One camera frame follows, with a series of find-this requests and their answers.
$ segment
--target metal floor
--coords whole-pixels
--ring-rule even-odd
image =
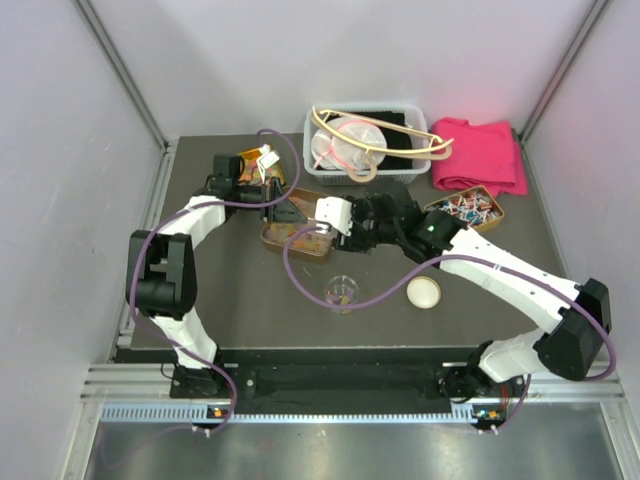
[[[166,425],[102,424],[117,462]],[[230,425],[160,437],[120,468],[94,452],[87,480],[621,479],[597,404],[527,405],[498,436],[454,425]]]

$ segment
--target plastic basket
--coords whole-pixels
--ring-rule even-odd
[[[416,130],[427,131],[427,121],[424,119],[422,110],[413,105],[400,105],[400,104],[343,104],[343,105],[319,105],[316,108],[331,108],[334,110],[342,110],[344,112],[394,112],[404,113],[405,123]],[[304,142],[302,145],[302,156],[304,159],[304,168],[307,172],[313,175],[318,182],[322,185],[361,185],[354,182],[349,178],[344,170],[314,170],[313,164],[315,163],[313,155],[311,154],[311,139],[313,135],[318,131],[318,127],[311,121],[311,109],[307,113],[307,118],[304,123]],[[413,148],[426,148],[429,146],[429,141],[424,138],[411,137]],[[407,160],[412,162],[410,169],[404,170],[378,170],[376,178],[391,177],[394,180],[398,180],[402,183],[409,184],[413,182],[416,177],[421,173],[426,173],[431,168],[431,161],[429,160]]]

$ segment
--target clear plastic cup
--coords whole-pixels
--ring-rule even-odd
[[[358,289],[358,284],[353,278],[345,275],[338,275],[337,277],[333,277],[329,280],[329,283],[327,283],[324,298],[328,303],[344,306],[357,303],[359,293],[360,290]],[[351,312],[351,310],[346,309],[336,309],[332,311],[343,315]]]

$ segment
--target clear plastic container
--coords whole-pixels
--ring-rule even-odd
[[[324,298],[328,303],[344,306],[357,303],[359,293],[358,284],[353,278],[346,275],[338,275],[327,283]],[[351,312],[351,310],[333,311],[343,315]]]
[[[413,105],[402,105],[394,103],[371,103],[371,104],[342,104],[342,105],[318,105],[318,109],[331,108],[334,110],[341,110],[344,112],[398,112],[404,113],[405,123],[416,130],[423,132],[427,131],[427,121],[424,118],[422,110]],[[318,127],[311,121],[311,109],[307,113],[307,118],[304,123],[304,141],[302,145],[302,156],[305,170],[313,175],[318,182],[322,185],[358,185],[351,180],[344,170],[314,170],[313,164],[315,160],[311,153],[311,139],[318,130]],[[429,146],[429,140],[426,138],[420,138],[411,136],[411,143],[413,148],[427,148]],[[410,169],[406,170],[378,170],[376,178],[391,177],[394,180],[398,180],[404,184],[413,182],[416,177],[421,173],[426,173],[431,168],[431,161],[429,160],[407,160],[407,162],[413,162]]]

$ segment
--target white wall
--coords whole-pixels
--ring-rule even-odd
[[[612,298],[620,374],[640,422],[640,3],[612,2],[528,150],[571,275]]]
[[[0,478],[53,478],[159,149],[69,0],[0,1]]]
[[[160,128],[302,131],[313,103],[403,101],[520,128],[585,0],[94,0]]]

